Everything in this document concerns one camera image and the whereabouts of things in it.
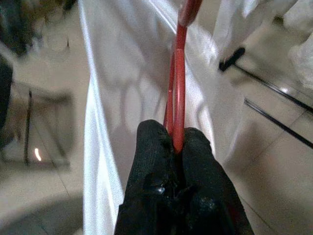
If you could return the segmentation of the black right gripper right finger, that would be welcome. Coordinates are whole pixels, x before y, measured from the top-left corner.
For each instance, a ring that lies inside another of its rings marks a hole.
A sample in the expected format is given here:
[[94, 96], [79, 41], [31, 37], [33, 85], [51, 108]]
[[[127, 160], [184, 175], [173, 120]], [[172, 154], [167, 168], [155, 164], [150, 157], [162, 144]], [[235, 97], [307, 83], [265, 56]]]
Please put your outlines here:
[[190, 189], [181, 235], [252, 235], [253, 229], [233, 183], [198, 129], [184, 130], [182, 167]]

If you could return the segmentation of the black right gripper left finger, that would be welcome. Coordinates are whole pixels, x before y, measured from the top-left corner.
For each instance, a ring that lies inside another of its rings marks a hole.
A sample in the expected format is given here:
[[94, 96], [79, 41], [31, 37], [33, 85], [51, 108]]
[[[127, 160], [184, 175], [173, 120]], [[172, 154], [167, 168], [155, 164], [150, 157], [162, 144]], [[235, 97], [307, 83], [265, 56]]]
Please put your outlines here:
[[181, 231], [179, 185], [173, 169], [171, 138], [159, 122], [139, 124], [133, 165], [119, 206], [116, 235], [177, 235]]

